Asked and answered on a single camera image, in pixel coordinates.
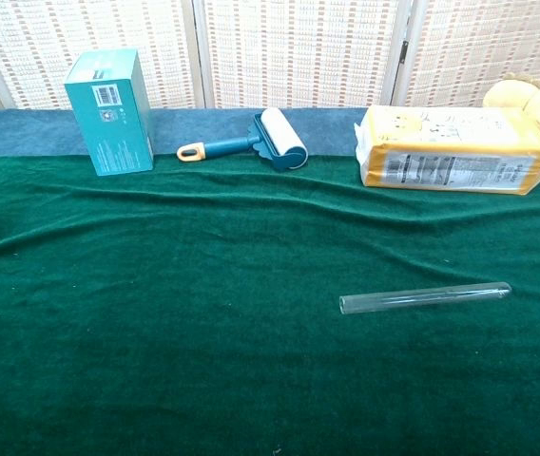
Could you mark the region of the teal cardboard box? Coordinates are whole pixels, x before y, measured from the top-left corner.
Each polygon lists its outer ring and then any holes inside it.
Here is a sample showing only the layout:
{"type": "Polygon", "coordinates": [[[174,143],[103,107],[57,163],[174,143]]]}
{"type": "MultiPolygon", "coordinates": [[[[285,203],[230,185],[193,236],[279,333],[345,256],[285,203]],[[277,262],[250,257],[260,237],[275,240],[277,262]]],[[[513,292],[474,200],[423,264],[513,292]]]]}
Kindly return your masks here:
{"type": "Polygon", "coordinates": [[[135,48],[82,53],[64,82],[96,174],[150,171],[150,104],[135,48]]]}

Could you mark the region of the dark green velvet cloth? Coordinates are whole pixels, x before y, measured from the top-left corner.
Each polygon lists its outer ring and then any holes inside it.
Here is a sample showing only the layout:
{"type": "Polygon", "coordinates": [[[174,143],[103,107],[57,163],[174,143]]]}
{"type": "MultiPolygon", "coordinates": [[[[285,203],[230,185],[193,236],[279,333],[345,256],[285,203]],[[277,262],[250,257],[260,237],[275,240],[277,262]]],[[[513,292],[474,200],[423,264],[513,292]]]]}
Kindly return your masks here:
{"type": "Polygon", "coordinates": [[[0,158],[0,456],[540,456],[540,184],[0,158]],[[344,295],[509,296],[342,314],[344,295]]]}

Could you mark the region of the woven folding screen panel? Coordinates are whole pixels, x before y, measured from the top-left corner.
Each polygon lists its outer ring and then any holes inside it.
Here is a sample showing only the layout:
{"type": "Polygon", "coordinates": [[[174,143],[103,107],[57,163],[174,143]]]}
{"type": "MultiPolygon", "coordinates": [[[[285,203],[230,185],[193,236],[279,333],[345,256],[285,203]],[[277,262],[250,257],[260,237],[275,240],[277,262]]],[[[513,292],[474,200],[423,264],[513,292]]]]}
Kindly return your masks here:
{"type": "Polygon", "coordinates": [[[403,0],[391,105],[479,106],[508,73],[540,80],[540,0],[403,0]]]}
{"type": "Polygon", "coordinates": [[[0,0],[0,108],[67,109],[85,51],[135,48],[151,106],[204,105],[191,0],[0,0]]]}
{"type": "Polygon", "coordinates": [[[394,97],[413,0],[185,0],[205,107],[359,107],[394,97]]]}

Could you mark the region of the yellow cat tissue pack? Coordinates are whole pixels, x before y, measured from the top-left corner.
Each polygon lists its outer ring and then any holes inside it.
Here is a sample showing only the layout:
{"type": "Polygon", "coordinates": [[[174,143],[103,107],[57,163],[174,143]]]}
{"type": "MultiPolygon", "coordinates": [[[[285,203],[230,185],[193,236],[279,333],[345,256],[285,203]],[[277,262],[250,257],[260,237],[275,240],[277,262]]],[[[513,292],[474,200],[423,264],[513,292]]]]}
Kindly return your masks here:
{"type": "Polygon", "coordinates": [[[540,129],[517,108],[370,106],[354,126],[371,187],[526,195],[540,129]]]}

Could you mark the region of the blue table cloth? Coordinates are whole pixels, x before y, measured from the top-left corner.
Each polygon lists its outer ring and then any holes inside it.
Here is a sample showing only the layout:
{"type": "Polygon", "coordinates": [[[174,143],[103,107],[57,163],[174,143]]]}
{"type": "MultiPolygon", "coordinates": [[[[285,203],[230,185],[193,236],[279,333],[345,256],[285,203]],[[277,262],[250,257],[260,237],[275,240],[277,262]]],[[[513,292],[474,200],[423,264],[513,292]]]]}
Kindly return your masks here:
{"type": "MultiPolygon", "coordinates": [[[[173,154],[188,143],[241,137],[258,111],[252,108],[172,108],[150,111],[152,148],[173,154]]],[[[311,155],[351,156],[354,125],[363,107],[285,108],[287,121],[311,155]]],[[[80,128],[70,110],[0,110],[0,156],[86,155],[80,128]]]]}

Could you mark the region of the clear glass test tube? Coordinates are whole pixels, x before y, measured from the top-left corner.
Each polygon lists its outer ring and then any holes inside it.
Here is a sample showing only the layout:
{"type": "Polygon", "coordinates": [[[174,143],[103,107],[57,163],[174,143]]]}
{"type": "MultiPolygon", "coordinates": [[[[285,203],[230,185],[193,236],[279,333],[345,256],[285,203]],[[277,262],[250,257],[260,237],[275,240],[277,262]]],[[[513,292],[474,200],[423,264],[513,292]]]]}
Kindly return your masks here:
{"type": "Polygon", "coordinates": [[[338,305],[342,314],[363,314],[407,307],[501,299],[509,296],[511,292],[512,287],[507,282],[492,282],[431,289],[344,295],[339,298],[338,305]]]}

